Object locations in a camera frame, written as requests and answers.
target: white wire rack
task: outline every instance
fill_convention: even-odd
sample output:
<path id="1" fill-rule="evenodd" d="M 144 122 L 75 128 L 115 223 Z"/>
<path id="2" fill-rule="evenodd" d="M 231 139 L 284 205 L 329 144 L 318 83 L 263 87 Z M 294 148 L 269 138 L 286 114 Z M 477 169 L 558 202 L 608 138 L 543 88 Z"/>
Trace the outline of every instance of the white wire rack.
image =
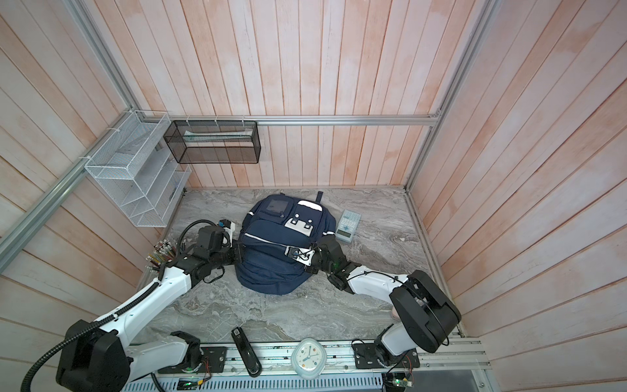
<path id="1" fill-rule="evenodd" d="M 85 165 L 135 226 L 165 227 L 191 173 L 157 147 L 169 124 L 167 114 L 142 122 L 132 112 Z"/>

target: white patch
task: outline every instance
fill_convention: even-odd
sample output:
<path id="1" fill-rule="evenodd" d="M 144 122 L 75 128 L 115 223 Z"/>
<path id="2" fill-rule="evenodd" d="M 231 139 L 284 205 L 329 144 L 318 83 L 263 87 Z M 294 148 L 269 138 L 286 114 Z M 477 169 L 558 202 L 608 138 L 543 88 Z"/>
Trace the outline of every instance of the white patch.
<path id="1" fill-rule="evenodd" d="M 301 206 L 309 207 L 311 209 L 317 209 L 318 211 L 322 211 L 322 207 L 321 206 L 319 206 L 319 205 L 317 205 L 315 203 L 312 203 L 311 201 L 301 200 L 301 201 L 298 202 L 298 204 L 301 205 Z"/>

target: wire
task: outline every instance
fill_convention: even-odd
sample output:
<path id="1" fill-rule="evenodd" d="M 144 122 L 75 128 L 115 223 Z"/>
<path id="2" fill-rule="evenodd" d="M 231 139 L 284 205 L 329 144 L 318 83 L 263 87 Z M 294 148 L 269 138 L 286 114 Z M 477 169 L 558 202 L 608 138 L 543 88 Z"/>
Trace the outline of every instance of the wire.
<path id="1" fill-rule="evenodd" d="M 56 353 L 58 353 L 59 351 L 61 351 L 65 346 L 69 345 L 70 343 L 73 343 L 75 341 L 77 341 L 79 338 L 92 333 L 93 331 L 97 330 L 98 328 L 102 327 L 103 325 L 105 325 L 108 322 L 111 322 L 113 320 L 115 320 L 116 317 L 120 317 L 120 315 L 128 312 L 130 309 L 132 309 L 133 307 L 135 307 L 137 304 L 139 304 L 140 302 L 142 302 L 146 297 L 148 297 L 154 290 L 157 289 L 157 287 L 159 287 L 161 285 L 161 280 L 163 279 L 163 275 L 166 272 L 166 265 L 165 263 L 162 264 L 159 267 L 159 276 L 157 277 L 159 282 L 154 282 L 145 292 L 143 292 L 139 297 L 137 297 L 136 299 L 134 299 L 133 301 L 131 301 L 128 305 L 126 305 L 125 307 L 122 307 L 121 309 L 119 309 L 118 311 L 116 311 L 114 314 L 110 314 L 108 316 L 106 316 L 104 319 L 102 320 L 98 320 L 98 321 L 93 321 L 91 323 L 89 323 L 89 325 L 87 326 L 87 328 L 85 328 L 84 330 L 80 331 L 78 334 L 69 337 L 67 339 L 65 339 L 64 341 L 60 342 L 59 344 L 57 344 L 55 347 L 52 347 L 50 350 L 48 350 L 48 352 L 44 355 L 41 356 L 41 358 L 39 358 L 32 366 L 30 369 L 28 369 L 28 371 L 26 372 L 26 375 L 24 376 L 24 379 L 22 380 L 22 385 L 20 386 L 20 392 L 30 392 L 31 391 L 31 384 L 33 383 L 33 378 L 35 377 L 35 375 L 37 374 L 37 372 L 39 371 L 39 369 L 41 369 L 41 367 L 50 359 L 52 358 Z"/>
<path id="2" fill-rule="evenodd" d="M 150 376 L 152 377 L 152 382 L 155 384 L 155 387 L 157 388 L 157 391 L 159 391 L 159 392 L 166 392 L 166 390 L 163 389 L 161 384 L 159 384 L 159 380 L 157 380 L 157 376 L 155 376 L 154 373 L 151 373 Z"/>
<path id="3" fill-rule="evenodd" d="M 176 241 L 176 250 L 177 251 L 181 249 L 181 243 L 183 242 L 183 237 L 185 237 L 185 234 L 187 234 L 189 229 L 191 229 L 192 227 L 194 227 L 194 226 L 196 226 L 196 225 L 198 225 L 200 223 L 207 223 L 208 225 L 217 226 L 215 223 L 213 223 L 212 221 L 207 220 L 207 219 L 198 219 L 197 221 L 193 221 L 185 229 L 183 229 L 183 231 L 181 232 L 181 235 L 179 235 L 179 240 Z"/>
<path id="4" fill-rule="evenodd" d="M 442 342 L 441 343 L 442 346 L 449 346 L 451 344 L 451 341 L 448 339 L 448 335 L 446 335 L 446 330 L 442 326 L 442 323 L 440 322 L 440 319 L 438 318 L 438 316 L 435 315 L 435 313 L 433 312 L 433 309 L 431 309 L 431 307 L 429 306 L 429 304 L 427 304 L 426 301 L 423 301 L 423 303 L 427 306 L 427 309 L 429 309 L 431 311 L 431 314 L 433 314 L 433 317 L 435 317 L 435 321 L 437 321 L 438 324 L 440 325 L 440 329 L 442 330 L 442 333 L 446 336 L 446 344 L 444 344 L 444 342 Z"/>

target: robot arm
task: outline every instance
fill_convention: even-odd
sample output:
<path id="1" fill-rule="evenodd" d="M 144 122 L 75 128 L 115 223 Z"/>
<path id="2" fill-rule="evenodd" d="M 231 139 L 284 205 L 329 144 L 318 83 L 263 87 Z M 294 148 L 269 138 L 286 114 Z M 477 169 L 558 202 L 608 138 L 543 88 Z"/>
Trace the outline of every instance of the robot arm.
<path id="1" fill-rule="evenodd" d="M 131 346 L 130 342 L 160 311 L 213 270 L 224 270 L 225 265 L 241 261 L 244 248 L 232 241 L 233 229 L 234 224 L 228 220 L 221 221 L 220 226 L 201 228 L 196 246 L 179 252 L 151 285 L 96 321 L 80 320 L 71 326 L 66 341 L 59 345 L 63 351 L 57 382 L 74 392 L 117 392 L 129 381 L 166 366 L 185 364 L 190 372 L 197 370 L 201 364 L 200 341 L 185 332 L 173 332 L 163 340 L 139 346 Z M 329 282 L 339 290 L 370 295 L 394 305 L 401 323 L 388 327 L 375 340 L 377 356 L 386 366 L 416 346 L 435 352 L 461 320 L 452 301 L 423 271 L 392 275 L 350 262 L 333 235 L 325 236 L 313 250 L 304 251 L 306 260 L 299 261 L 312 273 L 326 272 Z M 295 253 L 295 259 L 305 259 L 305 252 Z M 60 350 L 55 349 L 42 359 Z M 31 368 L 30 379 L 37 369 Z M 23 383 L 22 391 L 29 391 L 29 381 Z"/>

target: marble floor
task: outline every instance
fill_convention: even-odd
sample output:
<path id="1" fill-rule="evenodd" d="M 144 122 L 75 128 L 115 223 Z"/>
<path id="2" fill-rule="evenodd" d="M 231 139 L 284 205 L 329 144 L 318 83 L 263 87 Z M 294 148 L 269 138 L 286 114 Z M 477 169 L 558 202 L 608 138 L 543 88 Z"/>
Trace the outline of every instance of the marble floor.
<path id="1" fill-rule="evenodd" d="M 176 239 L 189 223 L 227 218 L 241 225 L 250 208 L 279 189 L 190 191 L 174 218 L 168 237 Z M 285 189 L 289 196 L 314 200 L 317 189 Z M 375 270 L 431 275 L 424 251 L 399 188 L 326 189 L 322 204 L 339 220 L 344 209 L 362 215 L 350 244 L 341 242 L 349 260 Z M 188 237 L 195 238 L 191 230 Z M 292 293 L 268 295 L 244 288 L 233 266 L 211 284 L 200 283 L 164 309 L 135 338 L 136 343 L 186 331 L 203 342 L 229 342 L 241 326 L 254 342 L 373 339 L 394 322 L 391 305 L 366 295 L 338 291 L 324 274 L 313 275 Z"/>

